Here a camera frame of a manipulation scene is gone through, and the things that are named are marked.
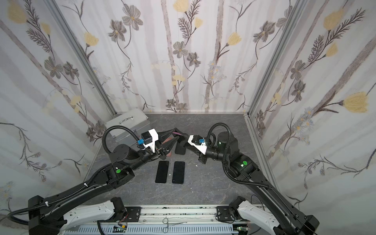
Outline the pink phone case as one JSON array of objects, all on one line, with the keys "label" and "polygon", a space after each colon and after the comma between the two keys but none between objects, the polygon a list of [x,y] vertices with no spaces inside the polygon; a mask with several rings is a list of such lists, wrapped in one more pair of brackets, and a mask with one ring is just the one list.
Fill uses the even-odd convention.
[{"label": "pink phone case", "polygon": [[172,151],[178,139],[179,139],[178,137],[170,138],[169,140],[166,140],[165,142],[162,143],[163,152],[166,155],[168,155]]}]

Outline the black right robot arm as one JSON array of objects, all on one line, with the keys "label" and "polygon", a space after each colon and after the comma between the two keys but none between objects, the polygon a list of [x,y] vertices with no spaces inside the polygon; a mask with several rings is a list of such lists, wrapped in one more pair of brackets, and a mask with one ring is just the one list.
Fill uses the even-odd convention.
[{"label": "black right robot arm", "polygon": [[248,220],[271,235],[315,235],[318,219],[292,205],[263,175],[257,164],[239,150],[238,140],[230,127],[214,124],[206,137],[188,135],[179,130],[178,147],[190,150],[203,164],[208,159],[219,161],[225,175],[234,183],[249,188],[263,204],[260,209],[249,200],[238,197],[230,205],[235,220]]}]

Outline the black phone case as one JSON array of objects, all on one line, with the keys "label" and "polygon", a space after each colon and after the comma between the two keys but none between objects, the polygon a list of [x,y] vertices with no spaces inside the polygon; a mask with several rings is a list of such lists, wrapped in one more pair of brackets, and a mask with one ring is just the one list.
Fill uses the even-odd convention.
[{"label": "black phone case", "polygon": [[183,144],[177,143],[176,148],[175,148],[175,154],[177,155],[185,155],[186,153],[186,148],[184,147]]}]

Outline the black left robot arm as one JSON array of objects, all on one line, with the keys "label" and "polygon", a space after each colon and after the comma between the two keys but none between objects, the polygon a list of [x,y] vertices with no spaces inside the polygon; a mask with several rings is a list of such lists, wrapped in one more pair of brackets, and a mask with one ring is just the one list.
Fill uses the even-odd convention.
[{"label": "black left robot arm", "polygon": [[[138,150],[121,144],[110,151],[106,138],[116,129],[128,132],[135,139]],[[134,178],[134,170],[158,158],[165,159],[175,143],[184,141],[186,137],[176,128],[164,132],[151,129],[138,137],[127,127],[111,126],[102,136],[102,146],[111,161],[109,164],[69,190],[47,198],[35,196],[29,199],[27,208],[10,212],[6,219],[28,226],[30,235],[57,235],[91,220],[119,221],[126,216],[126,208],[120,198],[111,199],[108,209],[103,206],[90,209],[83,203],[127,184]]]}]

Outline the black phone with silver edge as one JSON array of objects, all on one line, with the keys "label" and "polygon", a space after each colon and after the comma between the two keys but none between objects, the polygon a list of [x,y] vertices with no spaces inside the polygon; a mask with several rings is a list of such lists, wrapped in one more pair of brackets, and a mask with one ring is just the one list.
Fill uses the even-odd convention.
[{"label": "black phone with silver edge", "polygon": [[155,178],[155,183],[157,184],[165,184],[167,181],[168,176],[168,169],[169,169],[169,161],[160,161],[158,163],[157,174]]}]

